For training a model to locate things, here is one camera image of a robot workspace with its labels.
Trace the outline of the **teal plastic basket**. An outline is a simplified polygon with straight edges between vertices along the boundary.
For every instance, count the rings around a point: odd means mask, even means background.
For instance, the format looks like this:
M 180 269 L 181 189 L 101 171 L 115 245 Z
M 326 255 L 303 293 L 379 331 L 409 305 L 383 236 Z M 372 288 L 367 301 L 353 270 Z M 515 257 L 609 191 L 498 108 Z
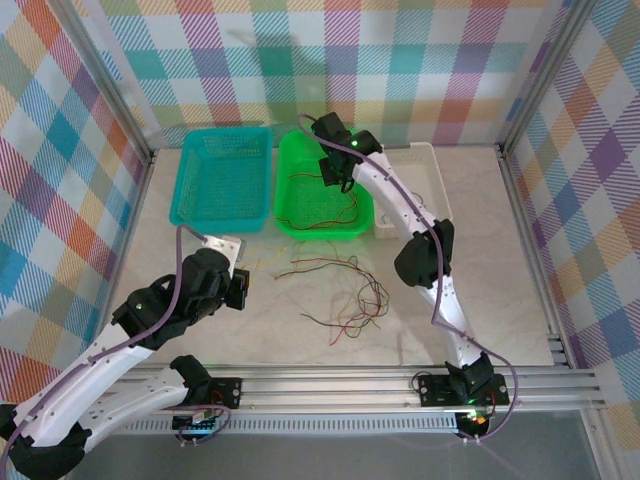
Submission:
M 272 134 L 265 127 L 195 130 L 185 137 L 169 221 L 199 233 L 256 233 L 270 211 Z

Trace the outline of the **aluminium frame post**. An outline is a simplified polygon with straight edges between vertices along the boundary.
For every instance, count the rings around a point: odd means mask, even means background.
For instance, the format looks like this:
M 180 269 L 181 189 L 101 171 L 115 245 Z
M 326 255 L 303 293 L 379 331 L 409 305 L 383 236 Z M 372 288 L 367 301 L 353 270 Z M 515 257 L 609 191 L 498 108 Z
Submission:
M 149 146 L 144 138 L 138 122 L 128 108 L 116 81 L 95 47 L 71 0 L 46 1 L 65 33 L 70 37 L 86 69 L 92 76 L 99 91 L 104 95 L 107 104 L 120 122 L 126 136 L 132 141 L 134 148 L 144 161 L 147 164 L 151 164 L 154 157 L 154 149 Z
M 546 91 L 598 0 L 549 0 L 502 107 L 495 146 L 509 155 L 531 122 Z

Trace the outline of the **aluminium side rail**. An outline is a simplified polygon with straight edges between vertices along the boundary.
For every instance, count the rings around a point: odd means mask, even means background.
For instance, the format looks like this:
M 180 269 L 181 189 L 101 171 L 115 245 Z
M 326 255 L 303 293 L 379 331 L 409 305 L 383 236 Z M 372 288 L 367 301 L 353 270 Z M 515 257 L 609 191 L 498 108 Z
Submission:
M 130 215 L 124 229 L 123 239 L 120 244 L 121 249 L 119 256 L 116 259 L 113 278 L 110 281 L 109 288 L 107 290 L 105 307 L 96 325 L 93 338 L 96 338 L 99 335 L 99 333 L 111 318 L 111 308 L 113 307 L 113 304 L 115 302 L 118 286 L 124 271 L 127 256 L 130 250 L 130 245 L 135 234 L 135 229 L 143 208 L 144 200 L 149 189 L 158 153 L 158 148 L 152 149 L 150 154 L 144 160 L 143 169 L 140 176 L 140 183 L 135 190 L 135 196 L 133 197 L 133 200 L 130 202 Z
M 546 320 L 549 343 L 552 344 L 550 350 L 554 364 L 563 368 L 574 369 L 576 365 L 571 345 L 561 322 L 559 310 L 546 276 L 542 256 L 538 250 L 536 237 L 529 222 L 524 198 L 518 188 L 511 161 L 501 144 L 495 145 L 495 152 L 529 275 Z

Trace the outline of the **controller board with LED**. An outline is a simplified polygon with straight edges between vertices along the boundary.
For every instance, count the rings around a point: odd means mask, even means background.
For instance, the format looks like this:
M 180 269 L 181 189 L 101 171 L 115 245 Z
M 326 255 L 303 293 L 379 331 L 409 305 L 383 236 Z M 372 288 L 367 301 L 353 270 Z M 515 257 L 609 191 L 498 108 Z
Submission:
M 483 436 L 490 428 L 491 419 L 494 417 L 493 410 L 473 410 L 468 412 L 458 412 L 456 425 L 460 435 Z
M 205 414 L 199 422 L 195 422 L 192 416 L 174 416 L 171 421 L 171 429 L 182 432 L 183 436 L 204 436 L 213 432 L 219 426 L 220 413 Z

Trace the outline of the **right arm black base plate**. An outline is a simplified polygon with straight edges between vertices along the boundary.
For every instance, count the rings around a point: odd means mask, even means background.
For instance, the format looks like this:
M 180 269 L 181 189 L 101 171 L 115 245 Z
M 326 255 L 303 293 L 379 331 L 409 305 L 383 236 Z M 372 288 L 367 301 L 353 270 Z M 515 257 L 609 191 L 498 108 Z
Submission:
M 506 381 L 504 376 L 500 374 L 495 374 L 487 385 L 469 395 L 456 392 L 448 375 L 415 375 L 411 380 L 411 385 L 418 394 L 422 407 L 493 407 L 510 404 Z

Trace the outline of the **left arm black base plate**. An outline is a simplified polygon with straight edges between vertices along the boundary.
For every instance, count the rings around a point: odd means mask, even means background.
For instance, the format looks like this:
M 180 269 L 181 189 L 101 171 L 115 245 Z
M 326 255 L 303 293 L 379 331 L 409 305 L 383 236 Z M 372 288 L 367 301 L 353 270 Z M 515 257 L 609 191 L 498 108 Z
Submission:
M 236 410 L 240 407 L 242 387 L 243 379 L 239 377 L 213 378 L 208 386 L 210 403 Z

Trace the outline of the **green plastic basket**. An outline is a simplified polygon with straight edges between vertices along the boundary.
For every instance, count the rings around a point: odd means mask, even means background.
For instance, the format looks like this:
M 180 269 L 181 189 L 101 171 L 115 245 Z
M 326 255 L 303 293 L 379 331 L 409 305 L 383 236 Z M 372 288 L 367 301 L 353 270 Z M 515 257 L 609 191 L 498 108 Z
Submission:
M 374 222 L 374 203 L 361 186 L 342 194 L 327 187 L 319 160 L 321 146 L 301 131 L 291 131 L 279 143 L 274 219 L 276 226 L 298 241 L 352 241 Z

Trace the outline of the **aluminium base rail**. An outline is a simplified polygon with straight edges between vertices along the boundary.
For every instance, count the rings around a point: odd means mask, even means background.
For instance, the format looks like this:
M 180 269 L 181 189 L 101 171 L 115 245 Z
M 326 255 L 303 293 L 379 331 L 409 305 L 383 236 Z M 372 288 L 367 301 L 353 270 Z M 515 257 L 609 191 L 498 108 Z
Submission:
M 213 377 L 239 377 L 239 411 L 251 414 L 399 413 L 421 409 L 410 385 L 420 366 L 209 365 Z M 516 412 L 602 408 L 603 391 L 590 370 L 518 367 L 506 380 Z

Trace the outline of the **white plastic basket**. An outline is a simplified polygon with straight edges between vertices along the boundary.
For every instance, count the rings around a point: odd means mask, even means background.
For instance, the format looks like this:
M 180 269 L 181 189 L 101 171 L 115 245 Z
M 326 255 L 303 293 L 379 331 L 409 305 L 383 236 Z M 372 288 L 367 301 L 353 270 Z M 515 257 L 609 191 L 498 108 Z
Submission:
M 382 154 L 373 154 L 372 159 L 380 167 L 363 164 L 356 183 L 374 199 L 378 240 L 402 238 L 409 225 L 423 231 L 425 227 L 417 220 L 416 211 L 430 222 L 453 218 L 431 144 L 386 149 Z

